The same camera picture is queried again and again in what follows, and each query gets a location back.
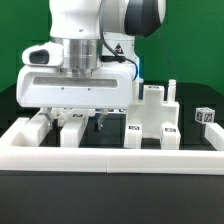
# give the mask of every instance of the cable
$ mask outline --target cable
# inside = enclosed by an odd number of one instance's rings
[[[106,42],[106,40],[104,38],[104,23],[103,23],[103,18],[104,18],[104,12],[105,12],[105,5],[106,5],[106,0],[102,0],[101,3],[100,3],[100,8],[99,8],[99,33],[100,33],[100,39],[101,39],[103,45],[114,55],[113,59],[111,59],[111,57],[108,56],[108,57],[110,57],[110,60],[111,61],[118,61],[119,63],[122,63],[124,61],[129,61],[129,62],[131,62],[132,64],[135,65],[136,72],[135,72],[135,77],[133,79],[133,81],[134,81],[138,77],[138,66],[137,66],[137,64],[133,60],[128,59],[125,56],[120,56],[115,50],[113,50],[107,44],[107,42]]]

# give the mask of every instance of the small cube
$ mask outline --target small cube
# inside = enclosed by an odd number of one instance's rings
[[[208,107],[196,108],[195,121],[206,124],[213,123],[215,118],[215,111]]]

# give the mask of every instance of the green background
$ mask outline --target green background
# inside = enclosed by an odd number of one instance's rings
[[[0,91],[14,84],[29,46],[49,40],[48,0],[0,1]],[[224,1],[168,0],[160,28],[176,74],[169,66],[158,32],[137,38],[145,80],[203,83],[224,95]]]

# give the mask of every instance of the white plastic block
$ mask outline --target white plastic block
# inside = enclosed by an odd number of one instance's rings
[[[83,114],[73,114],[68,119],[60,133],[61,147],[79,147],[86,128],[86,119]]]
[[[29,118],[18,118],[0,139],[0,145],[20,146],[21,130],[27,124]]]
[[[38,112],[22,129],[22,146],[37,147],[50,131],[50,124],[43,113]]]
[[[140,149],[142,143],[142,124],[126,125],[124,147],[130,149]]]
[[[176,125],[162,124],[160,144],[162,150],[178,150],[180,147],[180,132]]]
[[[205,128],[205,138],[218,151],[224,151],[224,129],[217,123],[207,123]]]
[[[142,124],[143,138],[160,139],[160,127],[164,121],[173,125],[178,123],[179,104],[164,101],[164,91],[163,86],[145,85],[143,100],[133,104],[127,110],[126,122],[138,120]]]
[[[0,170],[224,175],[224,152],[5,146]]]
[[[195,121],[206,124],[213,123],[215,118],[215,111],[208,107],[196,108]]]

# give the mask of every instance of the black label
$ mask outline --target black label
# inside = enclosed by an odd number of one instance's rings
[[[74,114],[72,117],[83,117],[82,114]]]
[[[149,86],[149,89],[159,89],[159,86]]]
[[[212,114],[205,114],[204,122],[211,122],[212,121]]]
[[[173,132],[173,133],[177,132],[175,128],[165,128],[165,131],[166,132]]]
[[[121,45],[118,43],[117,47],[114,49],[117,54],[124,54]]]
[[[134,131],[139,131],[139,130],[140,130],[140,127],[130,125],[130,126],[129,126],[129,129],[130,129],[130,130],[134,130]]]
[[[197,112],[197,117],[196,117],[196,119],[198,120],[198,121],[202,121],[202,113],[201,112]]]
[[[126,112],[126,110],[125,109],[119,109],[119,112],[124,113],[124,112]]]

